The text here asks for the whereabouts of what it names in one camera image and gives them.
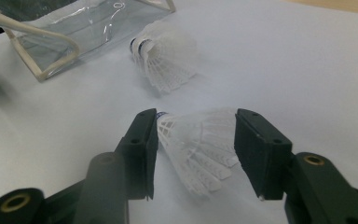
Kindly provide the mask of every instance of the shuttlecock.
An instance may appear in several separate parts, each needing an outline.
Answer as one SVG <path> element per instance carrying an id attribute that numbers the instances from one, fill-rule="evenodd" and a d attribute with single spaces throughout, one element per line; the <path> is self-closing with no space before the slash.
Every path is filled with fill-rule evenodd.
<path id="1" fill-rule="evenodd" d="M 171 92 L 196 74 L 197 43 L 163 21 L 147 25 L 130 44 L 133 60 L 159 91 Z"/>
<path id="2" fill-rule="evenodd" d="M 234 151 L 236 109 L 186 116 L 158 113 L 158 139 L 187 190 L 198 196 L 222 188 L 239 160 Z"/>

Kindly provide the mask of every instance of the clear plastic container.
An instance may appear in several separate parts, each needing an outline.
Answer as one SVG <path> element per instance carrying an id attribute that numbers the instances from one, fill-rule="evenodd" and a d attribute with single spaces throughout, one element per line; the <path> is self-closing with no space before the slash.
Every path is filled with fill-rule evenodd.
<path id="1" fill-rule="evenodd" d="M 174 11 L 172 0 L 0 0 L 0 26 L 41 81 Z"/>

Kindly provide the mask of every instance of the brass insert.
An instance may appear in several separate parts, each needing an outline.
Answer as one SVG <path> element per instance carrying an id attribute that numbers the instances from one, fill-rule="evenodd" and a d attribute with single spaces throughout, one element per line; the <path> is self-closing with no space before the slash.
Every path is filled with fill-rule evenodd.
<path id="1" fill-rule="evenodd" d="M 31 201 L 31 197 L 27 193 L 21 193 L 8 198 L 1 205 L 1 211 L 4 213 L 14 212 L 25 206 Z"/>
<path id="2" fill-rule="evenodd" d="M 306 156 L 304 157 L 304 161 L 306 161 L 311 165 L 320 165 L 320 166 L 324 165 L 324 160 L 322 160 L 317 156 Z"/>

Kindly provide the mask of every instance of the white shuttlecock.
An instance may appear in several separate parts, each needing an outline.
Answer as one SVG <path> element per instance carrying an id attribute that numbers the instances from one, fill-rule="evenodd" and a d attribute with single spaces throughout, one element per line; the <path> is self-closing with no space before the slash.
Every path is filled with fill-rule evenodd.
<path id="1" fill-rule="evenodd" d="M 163 21 L 147 25 L 130 45 L 133 60 L 159 91 L 171 92 L 196 74 L 197 43 Z"/>
<path id="2" fill-rule="evenodd" d="M 173 116 L 158 113 L 158 139 L 182 183 L 199 196 L 222 188 L 238 163 L 234 150 L 236 109 Z"/>

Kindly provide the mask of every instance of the white surface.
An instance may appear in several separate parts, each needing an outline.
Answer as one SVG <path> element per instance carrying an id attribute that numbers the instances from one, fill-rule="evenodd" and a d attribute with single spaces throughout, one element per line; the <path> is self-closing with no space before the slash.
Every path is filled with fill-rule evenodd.
<path id="1" fill-rule="evenodd" d="M 46 196 L 116 148 L 138 112 L 254 110 L 294 143 L 328 157 L 358 188 L 358 14 L 278 0 L 176 0 L 166 21 L 198 41 L 199 74 L 158 96 L 136 73 L 130 40 L 40 84 L 0 35 L 0 196 Z M 240 167 L 209 202 L 194 202 L 158 154 L 155 200 L 131 202 L 131 223 L 286 223 L 283 202 L 261 203 Z"/>

